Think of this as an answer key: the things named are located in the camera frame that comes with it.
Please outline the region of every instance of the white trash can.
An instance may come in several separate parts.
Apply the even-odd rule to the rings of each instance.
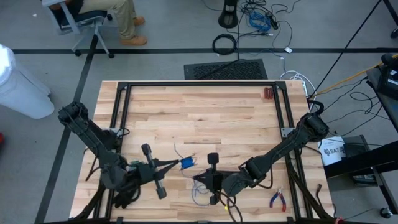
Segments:
[[[11,49],[0,45],[0,104],[34,119],[54,112],[50,90],[15,61]]]

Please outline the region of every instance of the wooden table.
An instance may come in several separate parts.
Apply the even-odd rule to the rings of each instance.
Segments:
[[[297,123],[308,111],[303,86],[297,80],[286,81],[286,84],[294,123]],[[117,85],[117,81],[102,83],[93,119],[100,127],[109,127]],[[141,151],[144,143],[151,146],[153,157],[177,159],[175,145],[182,156],[194,154],[197,159],[194,167],[184,171],[190,177],[209,168],[208,153],[219,153],[219,170],[237,170],[245,160],[265,154],[281,142],[275,102],[264,99],[264,86],[137,86],[132,88],[129,100],[126,128],[131,133],[124,137],[121,150],[128,161],[146,161]],[[285,111],[281,95],[280,101]],[[309,146],[317,148],[314,143]],[[93,159],[92,153],[85,153],[71,217],[81,212],[98,188],[99,172],[85,181]],[[315,196],[317,185],[322,184],[320,199],[325,210],[332,215],[333,206],[320,155],[304,148],[302,161],[309,191]],[[286,221],[287,216],[294,217],[284,159],[276,162],[273,168],[273,189],[246,188],[238,194],[237,205],[244,221]],[[269,182],[268,174],[262,184],[269,185]],[[192,200],[193,180],[182,175],[180,166],[167,173],[164,186],[167,197],[162,200],[157,197],[154,183],[142,186],[138,201],[125,210],[112,209],[112,220],[122,216],[126,221],[231,221],[228,211],[220,203],[195,205]],[[269,208],[270,198],[278,186],[284,187],[286,212],[282,212],[279,199],[274,208]],[[304,203],[298,188],[297,192],[304,217]],[[107,196],[106,192],[100,217],[104,216]],[[209,196],[198,194],[195,199],[206,204]]]

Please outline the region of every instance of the chair wheel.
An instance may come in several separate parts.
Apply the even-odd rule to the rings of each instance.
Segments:
[[[398,37],[398,27],[391,32],[390,37],[393,39]]]
[[[391,218],[392,213],[389,208],[382,208],[380,209],[380,216],[383,218]]]
[[[75,55],[76,55],[77,57],[79,57],[79,56],[81,56],[81,52],[80,52],[79,50],[76,50],[76,51],[75,51]]]

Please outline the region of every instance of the white cable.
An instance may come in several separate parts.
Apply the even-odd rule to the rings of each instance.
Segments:
[[[283,76],[288,74],[288,73],[295,73],[294,76],[289,78],[290,80],[301,80],[301,81],[303,81],[305,83],[305,80],[303,80],[303,78],[306,79],[306,81],[308,81],[309,84],[311,85],[311,87],[314,90],[315,94],[317,94],[316,91],[315,91],[315,86],[312,84],[312,82],[305,75],[300,74],[299,72],[297,72],[295,70],[290,70],[290,71],[284,72],[283,74],[280,75],[279,79],[283,79]]]

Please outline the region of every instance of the pliers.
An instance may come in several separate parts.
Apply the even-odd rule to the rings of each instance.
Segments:
[[[274,200],[278,197],[278,195],[282,201],[282,212],[286,212],[286,201],[282,193],[282,187],[278,187],[278,191],[274,194],[274,196],[271,198],[271,201],[269,202],[269,207],[272,208]]]

